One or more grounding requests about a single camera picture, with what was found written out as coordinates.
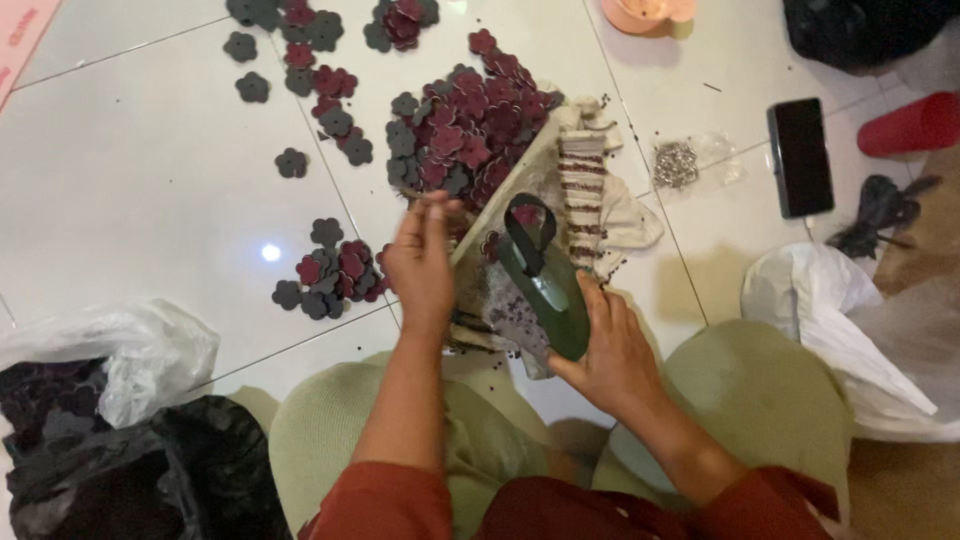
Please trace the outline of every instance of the clear plastic bag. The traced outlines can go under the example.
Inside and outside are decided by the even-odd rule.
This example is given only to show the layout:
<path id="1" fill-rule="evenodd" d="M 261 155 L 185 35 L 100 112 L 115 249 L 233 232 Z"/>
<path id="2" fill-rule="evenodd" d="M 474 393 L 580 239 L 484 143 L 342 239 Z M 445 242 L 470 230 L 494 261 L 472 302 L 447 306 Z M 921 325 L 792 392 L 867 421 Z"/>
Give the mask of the clear plastic bag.
<path id="1" fill-rule="evenodd" d="M 179 405 L 209 381 L 220 336 L 164 300 L 96 306 L 0 335 L 0 370 L 18 362 L 108 358 L 100 415 L 116 429 Z"/>
<path id="2" fill-rule="evenodd" d="M 725 133 L 709 132 L 682 138 L 655 137 L 652 142 L 655 152 L 653 183 L 660 201 L 665 205 L 709 193 L 746 178 L 747 172 L 737 157 L 736 145 Z M 696 155 L 692 163 L 696 180 L 680 188 L 670 185 L 664 178 L 668 174 L 658 172 L 661 151 L 671 147 L 676 149 L 677 145 L 688 148 Z"/>

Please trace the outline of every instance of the black plastic bag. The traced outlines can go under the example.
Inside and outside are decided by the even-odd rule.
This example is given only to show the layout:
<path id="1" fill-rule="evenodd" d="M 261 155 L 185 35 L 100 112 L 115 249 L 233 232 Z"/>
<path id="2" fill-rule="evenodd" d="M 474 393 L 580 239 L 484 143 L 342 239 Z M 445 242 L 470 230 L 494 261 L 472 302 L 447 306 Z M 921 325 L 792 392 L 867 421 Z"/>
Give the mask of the black plastic bag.
<path id="1" fill-rule="evenodd" d="M 912 55 L 960 15 L 960 0 L 784 0 L 800 56 L 857 72 Z"/>
<path id="2" fill-rule="evenodd" d="M 244 407 L 204 396 L 77 443 L 91 426 L 54 410 L 50 442 L 8 475 L 20 540 L 291 538 L 266 435 Z M 64 434 L 74 444 L 56 444 Z"/>

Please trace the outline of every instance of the plastic bag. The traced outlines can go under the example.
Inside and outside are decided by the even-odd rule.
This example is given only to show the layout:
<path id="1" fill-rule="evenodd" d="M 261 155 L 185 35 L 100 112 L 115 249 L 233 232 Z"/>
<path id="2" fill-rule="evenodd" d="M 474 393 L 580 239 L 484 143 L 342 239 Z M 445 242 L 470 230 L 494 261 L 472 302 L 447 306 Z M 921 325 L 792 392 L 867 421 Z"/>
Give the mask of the plastic bag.
<path id="1" fill-rule="evenodd" d="M 220 336 L 163 300 L 96 306 L 0 335 L 0 370 L 18 362 L 106 357 L 100 415 L 131 426 L 208 382 Z"/>
<path id="2" fill-rule="evenodd" d="M 960 441 L 960 272 L 904 290 L 882 306 L 851 313 L 876 347 L 938 407 L 931 417 L 869 417 L 870 438 Z"/>
<path id="3" fill-rule="evenodd" d="M 852 260 L 829 246 L 803 243 L 755 263 L 740 305 L 743 318 L 773 325 L 824 360 L 846 389 L 859 426 L 929 420 L 937 406 L 847 318 L 858 307 L 882 303 Z M 859 434 L 884 438 L 872 428 Z"/>

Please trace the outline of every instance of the smartphone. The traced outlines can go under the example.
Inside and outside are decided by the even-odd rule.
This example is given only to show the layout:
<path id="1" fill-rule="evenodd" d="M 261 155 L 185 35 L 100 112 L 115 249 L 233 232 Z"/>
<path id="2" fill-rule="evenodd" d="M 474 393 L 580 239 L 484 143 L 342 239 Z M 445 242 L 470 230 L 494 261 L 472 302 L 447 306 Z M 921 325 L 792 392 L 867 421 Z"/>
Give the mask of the smartphone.
<path id="1" fill-rule="evenodd" d="M 833 182 L 820 100 L 774 105 L 767 111 L 767 118 L 783 217 L 833 210 Z"/>

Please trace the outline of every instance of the black fabric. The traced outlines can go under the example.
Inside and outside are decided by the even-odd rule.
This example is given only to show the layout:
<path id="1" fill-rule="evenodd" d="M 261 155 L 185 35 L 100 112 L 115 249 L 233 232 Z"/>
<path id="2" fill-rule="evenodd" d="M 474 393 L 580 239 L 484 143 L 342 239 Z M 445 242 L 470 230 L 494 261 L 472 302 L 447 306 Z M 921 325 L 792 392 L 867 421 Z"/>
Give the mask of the black fabric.
<path id="1" fill-rule="evenodd" d="M 204 396 L 79 443 L 90 419 L 53 411 L 8 475 L 20 540 L 290 539 L 267 439 L 242 406 Z"/>
<path id="2" fill-rule="evenodd" d="M 930 44 L 960 0 L 784 0 L 797 53 L 845 71 L 879 67 Z"/>
<path id="3" fill-rule="evenodd" d="M 856 223 L 834 235 L 827 244 L 849 258 L 873 259 L 876 259 L 879 240 L 896 243 L 901 247 L 913 247 L 881 236 L 878 232 L 913 223 L 920 216 L 920 203 L 914 199 L 940 181 L 940 177 L 921 178 L 900 191 L 893 181 L 885 176 L 874 175 L 868 178 L 860 189 L 860 208 L 856 213 Z"/>
<path id="4" fill-rule="evenodd" d="M 527 234 L 526 230 L 520 225 L 520 222 L 514 217 L 514 209 L 523 206 L 532 206 L 543 209 L 546 212 L 543 218 L 543 226 L 540 228 L 540 245 L 534 243 L 533 239 Z M 526 268 L 523 273 L 529 277 L 539 276 L 546 262 L 543 259 L 543 252 L 557 235 L 557 217 L 553 215 L 546 205 L 537 197 L 530 193 L 518 193 L 503 212 L 503 222 L 507 229 L 507 234 L 516 244 Z"/>
<path id="5" fill-rule="evenodd" d="M 92 432 L 111 430 L 97 414 L 100 395 L 107 387 L 105 361 L 20 362 L 0 372 L 0 412 L 14 429 L 4 438 L 4 446 L 14 465 L 42 446 L 47 416 L 53 411 L 91 419 Z"/>

